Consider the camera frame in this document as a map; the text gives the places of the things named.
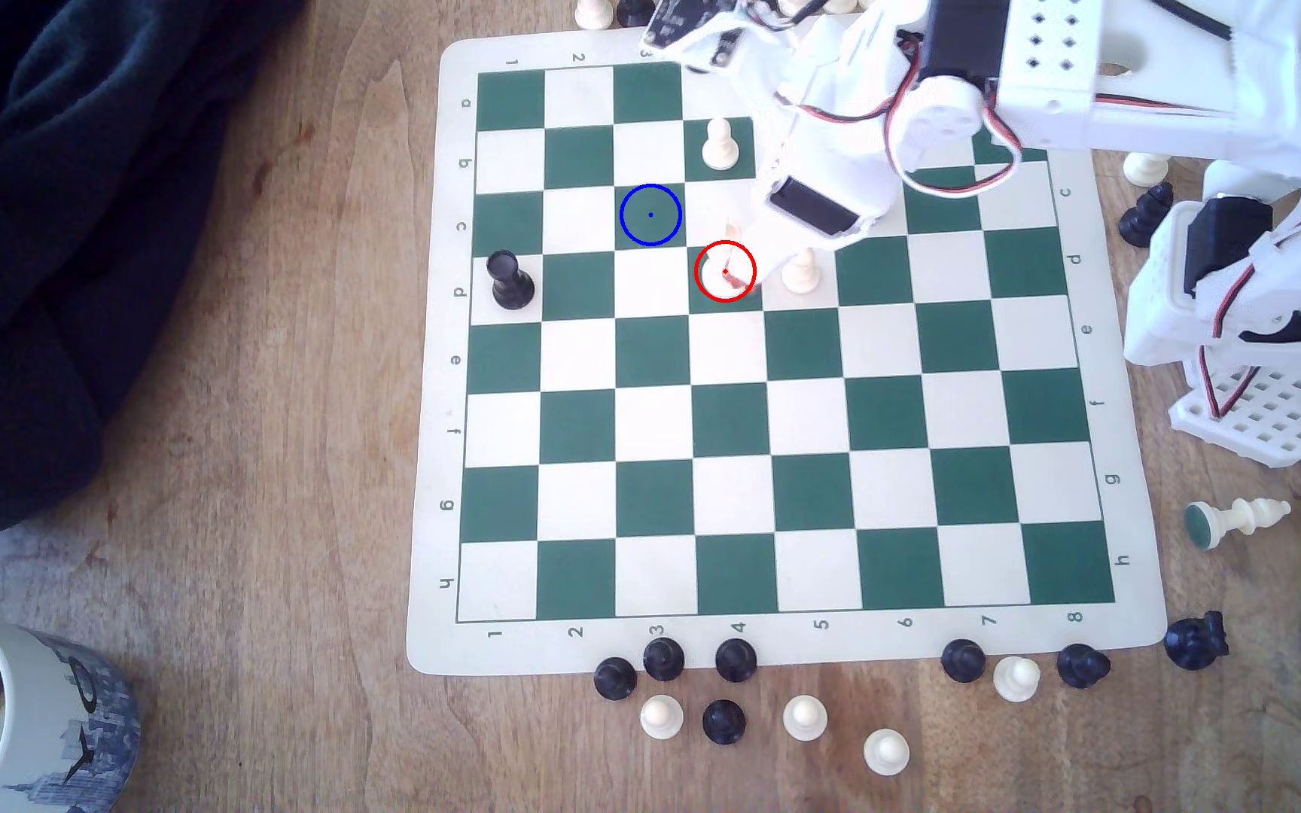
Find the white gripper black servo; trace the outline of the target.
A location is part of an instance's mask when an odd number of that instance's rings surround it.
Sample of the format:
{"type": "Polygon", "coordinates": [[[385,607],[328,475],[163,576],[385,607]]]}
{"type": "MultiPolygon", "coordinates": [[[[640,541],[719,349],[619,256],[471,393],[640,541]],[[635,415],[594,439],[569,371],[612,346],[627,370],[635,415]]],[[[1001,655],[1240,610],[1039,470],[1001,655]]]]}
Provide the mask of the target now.
{"type": "Polygon", "coordinates": [[[812,16],[798,30],[770,105],[773,152],[757,170],[757,213],[769,239],[723,222],[723,268],[745,260],[748,295],[773,269],[773,243],[846,248],[894,208],[902,182],[886,157],[889,100],[908,74],[902,42],[924,9],[812,16]],[[736,248],[743,242],[743,248],[736,248]]]}

